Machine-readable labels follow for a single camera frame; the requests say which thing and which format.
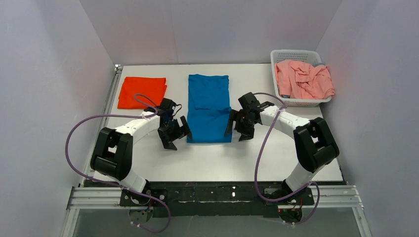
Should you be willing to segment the blue t shirt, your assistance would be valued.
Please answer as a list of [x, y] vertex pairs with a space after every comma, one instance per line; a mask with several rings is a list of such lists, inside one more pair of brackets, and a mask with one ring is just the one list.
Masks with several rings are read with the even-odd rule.
[[230, 143], [232, 135], [225, 135], [230, 112], [227, 75], [189, 75], [187, 122], [192, 138], [187, 143]]

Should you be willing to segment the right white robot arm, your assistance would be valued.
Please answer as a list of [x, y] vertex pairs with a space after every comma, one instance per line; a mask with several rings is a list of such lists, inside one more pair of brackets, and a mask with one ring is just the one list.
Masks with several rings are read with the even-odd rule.
[[240, 141], [254, 138], [256, 124], [269, 127], [269, 135], [276, 129], [294, 140], [298, 163], [291, 174], [282, 182], [283, 197], [264, 197], [258, 187], [258, 168], [255, 166], [254, 185], [258, 196], [268, 202], [283, 201], [307, 188], [313, 177], [339, 156], [338, 145], [323, 118], [308, 119], [286, 111], [286, 105], [276, 106], [266, 101], [259, 102], [256, 94], [249, 92], [238, 99], [241, 109], [231, 110], [224, 135], [233, 130], [240, 133]]

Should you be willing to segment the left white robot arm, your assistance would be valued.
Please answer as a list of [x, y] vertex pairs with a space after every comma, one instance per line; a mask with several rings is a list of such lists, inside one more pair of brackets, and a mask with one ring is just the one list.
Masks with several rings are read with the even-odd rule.
[[124, 125], [101, 129], [90, 167], [120, 185], [142, 193], [148, 181], [132, 169], [133, 146], [153, 131], [157, 131], [163, 148], [167, 150], [177, 149], [173, 143], [177, 139], [192, 138], [186, 118], [175, 119], [175, 107], [175, 102], [164, 98], [159, 105], [148, 105], [139, 117]]

